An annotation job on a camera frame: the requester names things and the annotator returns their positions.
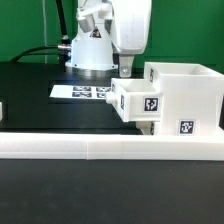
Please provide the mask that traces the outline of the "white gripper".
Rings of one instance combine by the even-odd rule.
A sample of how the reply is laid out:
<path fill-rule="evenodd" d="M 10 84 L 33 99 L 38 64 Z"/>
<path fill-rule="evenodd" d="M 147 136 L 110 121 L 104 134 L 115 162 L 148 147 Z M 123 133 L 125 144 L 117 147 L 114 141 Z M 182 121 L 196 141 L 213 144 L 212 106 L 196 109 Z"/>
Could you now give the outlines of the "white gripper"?
<path fill-rule="evenodd" d="M 113 19 L 111 40 L 120 54 L 119 75 L 129 78 L 134 56 L 142 54 L 149 34 L 152 0 L 110 0 Z"/>

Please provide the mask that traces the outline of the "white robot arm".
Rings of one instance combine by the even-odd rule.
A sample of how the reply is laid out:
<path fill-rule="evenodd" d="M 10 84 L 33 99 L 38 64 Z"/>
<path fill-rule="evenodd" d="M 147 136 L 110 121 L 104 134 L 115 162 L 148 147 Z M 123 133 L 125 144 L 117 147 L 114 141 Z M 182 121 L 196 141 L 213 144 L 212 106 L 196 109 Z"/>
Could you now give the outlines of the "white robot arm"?
<path fill-rule="evenodd" d="M 78 0 L 78 32 L 71 42 L 70 71 L 118 69 L 130 77 L 135 55 L 145 51 L 152 0 Z"/>

